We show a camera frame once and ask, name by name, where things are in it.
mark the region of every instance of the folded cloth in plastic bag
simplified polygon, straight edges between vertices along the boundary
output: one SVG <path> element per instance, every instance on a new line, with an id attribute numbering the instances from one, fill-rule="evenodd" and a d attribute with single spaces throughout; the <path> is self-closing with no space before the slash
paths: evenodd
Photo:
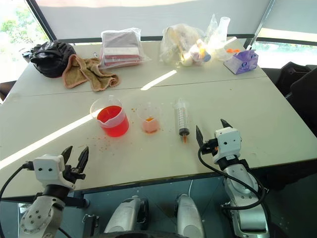
<path id="1" fill-rule="evenodd" d="M 90 81 L 93 91 L 103 91 L 107 87 L 114 87 L 120 83 L 114 73 L 101 73 L 98 58 L 82 59 L 77 55 L 71 55 L 62 78 L 66 88 L 73 88 L 79 84 Z"/>
<path id="2" fill-rule="evenodd" d="M 254 50 L 243 51 L 233 55 L 223 64 L 234 74 L 240 74 L 255 69 L 258 65 L 259 56 Z"/>
<path id="3" fill-rule="evenodd" d="M 141 30 L 103 31 L 100 69 L 136 65 L 149 60 L 141 45 Z"/>

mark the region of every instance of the brown towel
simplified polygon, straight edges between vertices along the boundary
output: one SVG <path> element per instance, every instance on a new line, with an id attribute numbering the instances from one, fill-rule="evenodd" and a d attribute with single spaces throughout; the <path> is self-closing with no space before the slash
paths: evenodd
<path id="1" fill-rule="evenodd" d="M 81 83 L 90 81 L 93 91 L 103 91 L 120 83 L 114 73 L 101 73 L 98 68 L 98 58 L 82 59 L 71 55 L 63 72 L 62 78 L 66 88 L 73 88 Z"/>

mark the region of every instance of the sunlight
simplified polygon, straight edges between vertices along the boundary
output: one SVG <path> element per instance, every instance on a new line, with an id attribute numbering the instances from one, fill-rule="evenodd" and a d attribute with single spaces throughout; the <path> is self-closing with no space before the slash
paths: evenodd
<path id="1" fill-rule="evenodd" d="M 176 74 L 177 71 L 174 69 L 164 75 L 162 75 L 161 77 L 158 77 L 154 80 L 152 80 L 151 82 L 147 83 L 146 85 L 144 85 L 141 90 L 142 91 L 145 91 L 145 90 L 148 90 L 149 88 L 153 87 L 154 85 L 157 85 L 158 83 L 162 82 L 163 80 L 171 77 L 172 75 Z"/>
<path id="2" fill-rule="evenodd" d="M 258 37 L 289 39 L 289 40 L 305 39 L 305 41 L 313 41 L 313 42 L 317 41 L 317 34 L 315 33 L 275 30 L 275 29 L 264 28 L 264 27 L 261 29 Z"/>
<path id="3" fill-rule="evenodd" d="M 197 1 L 197 0 L 37 0 L 39 6 L 50 7 L 110 7 L 110 6 L 124 6 L 124 7 L 138 7 L 138 6 L 158 6 L 171 5 L 176 3 Z"/>
<path id="4" fill-rule="evenodd" d="M 49 142 L 59 138 L 60 136 L 68 133 L 69 131 L 79 127 L 80 125 L 90 121 L 92 118 L 92 115 L 87 115 L 84 116 L 71 124 L 68 124 L 64 126 L 63 128 L 53 132 L 52 134 L 49 134 L 45 136 L 44 138 L 30 144 L 29 146 L 19 150 L 18 152 L 4 158 L 3 160 L 0 161 L 0 170 L 3 169 L 4 167 L 8 166 L 9 164 L 13 163 L 14 161 L 17 161 L 18 159 L 22 158 L 23 156 L 26 156 L 30 154 L 32 151 L 37 150 L 38 148 L 48 144 Z"/>

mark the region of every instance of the plastic beaker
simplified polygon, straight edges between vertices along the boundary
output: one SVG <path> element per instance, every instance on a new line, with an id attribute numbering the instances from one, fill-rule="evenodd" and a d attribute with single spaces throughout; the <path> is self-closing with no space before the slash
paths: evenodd
<path id="1" fill-rule="evenodd" d="M 151 102 L 141 104 L 137 108 L 140 125 L 145 133 L 155 133 L 159 130 L 160 108 Z"/>
<path id="2" fill-rule="evenodd" d="M 118 137 L 129 129 L 122 103 L 113 95 L 96 100 L 90 107 L 90 115 L 98 121 L 108 136 Z"/>

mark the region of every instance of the orange liquid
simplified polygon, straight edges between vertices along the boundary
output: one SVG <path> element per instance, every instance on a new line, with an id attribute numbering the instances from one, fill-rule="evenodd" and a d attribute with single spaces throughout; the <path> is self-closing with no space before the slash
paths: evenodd
<path id="1" fill-rule="evenodd" d="M 120 111 L 121 111 L 121 107 L 119 106 L 106 107 L 98 113 L 97 119 L 102 122 L 106 122 L 110 120 L 111 118 L 116 117 L 120 113 Z M 125 116 L 124 120 L 120 124 L 111 128 L 102 127 L 102 129 L 105 131 L 105 133 L 108 136 L 111 136 L 111 137 L 121 136 L 124 133 L 126 133 L 127 130 L 129 129 L 128 118 L 127 116 Z"/>
<path id="2" fill-rule="evenodd" d="M 159 122 L 156 119 L 149 117 L 142 123 L 142 128 L 143 131 L 148 134 L 155 133 L 159 129 Z"/>

